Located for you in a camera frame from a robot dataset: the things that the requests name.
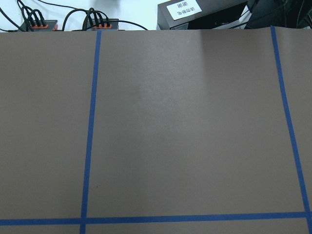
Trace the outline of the small electronics board far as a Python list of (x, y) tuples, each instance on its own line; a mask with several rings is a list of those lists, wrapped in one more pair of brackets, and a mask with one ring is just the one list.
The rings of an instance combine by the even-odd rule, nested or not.
[(53, 20), (45, 20), (46, 25), (43, 26), (40, 24), (39, 26), (35, 25), (32, 26), (30, 25), (28, 28), (26, 28), (26, 23), (24, 22), (20, 28), (24, 31), (29, 31), (29, 32), (51, 32), (51, 31), (56, 31), (58, 29), (58, 21), (53, 19)]

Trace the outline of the black box white label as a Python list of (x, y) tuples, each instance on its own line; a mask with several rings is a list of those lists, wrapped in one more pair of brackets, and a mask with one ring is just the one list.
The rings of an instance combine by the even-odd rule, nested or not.
[(214, 29), (239, 20), (246, 0), (170, 0), (157, 6), (160, 30)]

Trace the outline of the small electronics board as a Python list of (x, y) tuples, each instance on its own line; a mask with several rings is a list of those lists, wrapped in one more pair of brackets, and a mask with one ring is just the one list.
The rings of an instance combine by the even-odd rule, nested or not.
[(87, 23), (85, 26), (83, 26), (83, 29), (86, 29), (87, 31), (91, 30), (118, 30), (119, 24), (118, 22), (108, 21), (106, 19), (103, 19), (100, 21), (99, 19), (96, 21), (95, 19), (87, 20)]
[(29, 32), (51, 32), (51, 31), (56, 31), (58, 29), (58, 21), (53, 19), (53, 20), (45, 20), (46, 25), (43, 26), (40, 24), (39, 26), (35, 25), (32, 26), (30, 25), (28, 28), (26, 28), (26, 23), (24, 22), (20, 28), (24, 31), (29, 31)]

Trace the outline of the small electronics board near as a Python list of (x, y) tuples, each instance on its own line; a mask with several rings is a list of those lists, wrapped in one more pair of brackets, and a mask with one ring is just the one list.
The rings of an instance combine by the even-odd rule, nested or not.
[(85, 26), (83, 26), (83, 29), (86, 29), (87, 31), (91, 30), (118, 30), (119, 24), (118, 22), (108, 21), (106, 19), (103, 19), (100, 21), (99, 19), (96, 21), (95, 19), (87, 20), (87, 23)]

